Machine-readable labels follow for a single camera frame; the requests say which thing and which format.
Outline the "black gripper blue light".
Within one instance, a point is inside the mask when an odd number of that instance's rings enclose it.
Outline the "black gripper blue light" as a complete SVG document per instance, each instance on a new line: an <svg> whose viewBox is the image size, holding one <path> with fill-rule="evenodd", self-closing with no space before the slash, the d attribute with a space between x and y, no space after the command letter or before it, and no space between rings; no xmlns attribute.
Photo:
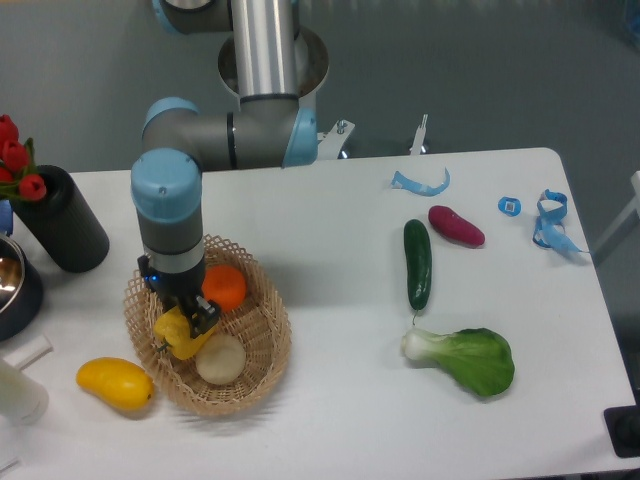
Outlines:
<svg viewBox="0 0 640 480"><path fill-rule="evenodd" d="M179 273L167 273L151 266L148 255L137 259L140 275L147 288L154 292L166 309L178 307L187 319L190 334L205 334L219 321L221 307L204 298L202 284L205 262L201 259L194 267Z"/></svg>

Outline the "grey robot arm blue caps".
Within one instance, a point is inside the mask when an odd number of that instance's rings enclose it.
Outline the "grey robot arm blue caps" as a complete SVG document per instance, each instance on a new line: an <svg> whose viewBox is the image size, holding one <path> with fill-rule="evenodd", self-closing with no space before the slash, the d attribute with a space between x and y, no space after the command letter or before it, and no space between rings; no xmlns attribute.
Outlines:
<svg viewBox="0 0 640 480"><path fill-rule="evenodd" d="M200 114L168 97L148 110L143 153L131 169L131 195L144 247L140 272L149 288L186 317L198 337L221 309L202 292L201 212L207 171L303 166L318 154L316 115L299 103L295 1L155 1L161 25L187 35L233 35L239 110Z"/></svg>

